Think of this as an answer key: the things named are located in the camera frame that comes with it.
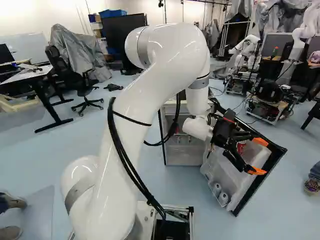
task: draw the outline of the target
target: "sneaker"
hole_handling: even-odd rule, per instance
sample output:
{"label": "sneaker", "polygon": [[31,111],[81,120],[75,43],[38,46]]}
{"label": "sneaker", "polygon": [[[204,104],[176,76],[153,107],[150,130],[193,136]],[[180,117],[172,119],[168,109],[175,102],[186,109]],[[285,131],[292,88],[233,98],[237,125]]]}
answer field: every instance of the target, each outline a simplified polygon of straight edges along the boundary
{"label": "sneaker", "polygon": [[0,192],[0,199],[4,200],[6,204],[8,205],[8,209],[24,209],[27,207],[27,202],[23,200],[22,198],[13,197],[7,192]]}
{"label": "sneaker", "polygon": [[0,228],[0,239],[1,240],[17,240],[20,238],[22,230],[17,226],[8,226]]}

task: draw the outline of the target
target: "computer monitor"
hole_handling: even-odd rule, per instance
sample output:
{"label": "computer monitor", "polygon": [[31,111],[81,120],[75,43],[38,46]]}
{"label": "computer monitor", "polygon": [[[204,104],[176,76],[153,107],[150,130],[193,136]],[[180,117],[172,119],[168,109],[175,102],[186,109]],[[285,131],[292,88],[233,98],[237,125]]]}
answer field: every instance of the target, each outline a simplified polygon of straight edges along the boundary
{"label": "computer monitor", "polygon": [[105,17],[101,21],[108,47],[119,51],[125,50],[126,38],[132,30],[147,24],[144,13]]}
{"label": "computer monitor", "polygon": [[270,57],[275,47],[278,47],[277,55],[281,56],[286,43],[292,42],[291,32],[267,32],[262,44],[262,57]]}
{"label": "computer monitor", "polygon": [[15,59],[6,44],[0,44],[0,64],[13,62]]}

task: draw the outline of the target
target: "white robot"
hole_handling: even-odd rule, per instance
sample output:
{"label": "white robot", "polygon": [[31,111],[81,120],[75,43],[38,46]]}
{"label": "white robot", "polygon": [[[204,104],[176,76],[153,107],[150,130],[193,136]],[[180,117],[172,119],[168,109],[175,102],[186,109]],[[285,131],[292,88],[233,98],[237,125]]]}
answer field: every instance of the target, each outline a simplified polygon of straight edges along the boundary
{"label": "white robot", "polygon": [[78,240],[131,239],[137,221],[137,187],[122,164],[115,128],[137,168],[158,109],[186,89],[187,107],[196,118],[189,119],[183,130],[203,140],[212,136],[212,127],[203,118],[209,108],[210,53],[197,27],[186,23],[140,27],[127,36],[125,51],[145,71],[114,103],[110,101],[99,156],[77,159],[61,177],[64,203]]}
{"label": "white robot", "polygon": [[[228,64],[229,67],[234,70],[238,70],[242,67],[245,62],[245,58],[248,58],[248,68],[253,67],[253,61],[255,59],[255,49],[258,45],[260,38],[255,35],[246,36],[241,42],[239,42],[234,48],[229,50],[229,54],[233,54],[230,59],[232,64]],[[254,68],[258,66],[259,60],[255,61]]]}
{"label": "white robot", "polygon": [[291,76],[299,64],[299,58],[305,47],[305,43],[301,39],[310,39],[318,33],[318,19],[320,17],[320,0],[313,0],[303,15],[303,23],[300,27],[292,32],[294,40],[293,48],[290,52],[288,60],[283,62],[283,67],[276,83],[278,85],[287,85],[290,83]]}

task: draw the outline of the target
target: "person's leg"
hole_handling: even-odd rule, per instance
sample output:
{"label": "person's leg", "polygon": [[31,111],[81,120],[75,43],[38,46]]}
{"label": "person's leg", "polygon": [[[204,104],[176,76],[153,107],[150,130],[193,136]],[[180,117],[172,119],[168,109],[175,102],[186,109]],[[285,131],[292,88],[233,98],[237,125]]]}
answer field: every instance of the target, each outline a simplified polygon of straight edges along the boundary
{"label": "person's leg", "polygon": [[22,234],[22,230],[17,226],[0,228],[0,240],[17,240]]}
{"label": "person's leg", "polygon": [[24,209],[27,206],[25,200],[11,196],[7,192],[0,192],[0,214],[8,209],[19,208]]}
{"label": "person's leg", "polygon": [[[0,214],[3,214],[8,209],[24,209],[26,206],[27,203],[23,199],[15,198],[5,192],[0,192]],[[17,240],[20,238],[21,234],[22,229],[17,226],[0,228],[0,240]]]}
{"label": "person's leg", "polygon": [[2,197],[5,193],[0,192],[0,214],[3,214],[5,211],[9,209],[9,205],[4,197]]}

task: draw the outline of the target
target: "white wall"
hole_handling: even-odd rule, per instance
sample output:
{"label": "white wall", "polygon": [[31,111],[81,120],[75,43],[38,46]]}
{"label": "white wall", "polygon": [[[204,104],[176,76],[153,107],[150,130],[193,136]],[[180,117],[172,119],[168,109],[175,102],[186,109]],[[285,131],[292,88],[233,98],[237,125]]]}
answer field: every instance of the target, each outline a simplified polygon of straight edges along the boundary
{"label": "white wall", "polygon": [[[0,36],[43,32],[50,39],[51,26],[61,24],[80,34],[93,34],[88,13],[105,9],[123,9],[128,14],[146,13],[149,25],[164,23],[164,8],[158,7],[158,0],[0,0]],[[219,17],[220,5],[216,5],[213,18]],[[212,4],[203,2],[166,0],[168,23],[192,23],[200,28],[212,19]]]}
{"label": "white wall", "polygon": [[85,33],[74,0],[1,0],[0,36],[43,32],[49,40],[57,23]]}

